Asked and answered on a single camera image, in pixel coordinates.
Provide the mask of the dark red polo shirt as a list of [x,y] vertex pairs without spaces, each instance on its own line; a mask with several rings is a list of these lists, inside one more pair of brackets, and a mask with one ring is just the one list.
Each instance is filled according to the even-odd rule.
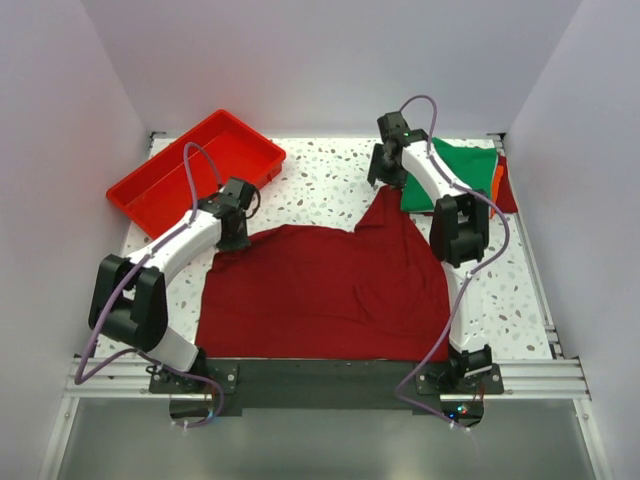
[[400,201],[385,187],[352,231],[283,225],[216,254],[196,344],[211,357],[445,361],[445,275]]

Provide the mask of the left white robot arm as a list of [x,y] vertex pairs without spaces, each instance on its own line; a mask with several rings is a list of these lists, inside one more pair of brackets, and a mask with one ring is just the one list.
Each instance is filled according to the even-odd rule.
[[242,250],[250,245],[247,220],[259,208],[253,184],[230,178],[221,190],[199,198],[180,220],[148,246],[122,257],[111,254],[98,268],[88,325],[172,368],[185,392],[200,390],[207,368],[199,348],[169,326],[167,287],[204,251]]

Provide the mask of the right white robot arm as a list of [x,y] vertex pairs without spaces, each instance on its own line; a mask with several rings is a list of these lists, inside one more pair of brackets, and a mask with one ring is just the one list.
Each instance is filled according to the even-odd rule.
[[469,392],[492,368],[475,273],[489,244],[489,206],[440,158],[431,137],[411,129],[401,112],[382,115],[377,126],[381,141],[374,145],[367,181],[403,187],[413,177],[433,202],[428,243],[443,267],[452,314],[445,379],[452,390]]

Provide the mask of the red plastic tray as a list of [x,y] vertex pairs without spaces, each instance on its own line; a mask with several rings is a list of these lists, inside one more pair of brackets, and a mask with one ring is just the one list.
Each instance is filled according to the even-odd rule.
[[200,198],[229,178],[262,188],[281,172],[286,152],[226,110],[217,110],[109,188],[107,199],[152,239],[173,227],[192,206],[183,153]]

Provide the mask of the folded green t shirt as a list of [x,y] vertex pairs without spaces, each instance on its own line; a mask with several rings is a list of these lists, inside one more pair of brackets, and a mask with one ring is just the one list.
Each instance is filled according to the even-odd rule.
[[[434,138],[433,149],[461,181],[495,199],[493,183],[498,165],[495,148],[455,146]],[[407,213],[430,213],[434,209],[434,202],[413,176],[407,177],[401,196],[401,209]]]

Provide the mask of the folded orange shirt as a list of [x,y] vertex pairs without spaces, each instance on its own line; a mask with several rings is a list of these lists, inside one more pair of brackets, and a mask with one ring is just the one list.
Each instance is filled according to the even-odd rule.
[[503,175],[504,175],[504,167],[502,165],[497,165],[494,172],[492,186],[491,186],[491,199],[494,205],[497,205],[497,200],[499,196],[500,185],[501,185]]

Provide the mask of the folded dark red shirt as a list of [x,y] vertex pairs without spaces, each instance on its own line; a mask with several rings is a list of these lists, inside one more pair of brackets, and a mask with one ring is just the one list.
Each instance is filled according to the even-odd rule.
[[507,158],[503,155],[498,157],[494,179],[499,180],[495,199],[496,205],[504,213],[517,213],[518,206],[511,189]]

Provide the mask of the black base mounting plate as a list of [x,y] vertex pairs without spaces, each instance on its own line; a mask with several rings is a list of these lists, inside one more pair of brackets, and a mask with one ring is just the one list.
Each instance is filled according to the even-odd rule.
[[169,396],[175,420],[200,420],[215,410],[236,417],[249,409],[438,410],[468,426],[482,419],[487,396],[505,391],[498,365],[463,378],[445,363],[209,358],[205,371],[218,390],[149,366],[149,391]]

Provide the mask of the aluminium frame rail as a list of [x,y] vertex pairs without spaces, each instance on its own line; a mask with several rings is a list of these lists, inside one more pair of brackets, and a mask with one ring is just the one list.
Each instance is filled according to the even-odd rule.
[[[77,360],[71,363],[63,394],[75,398],[145,398],[151,395],[148,363],[120,358],[87,382],[74,383]],[[503,360],[499,363],[504,399],[589,400],[591,394],[579,360]]]

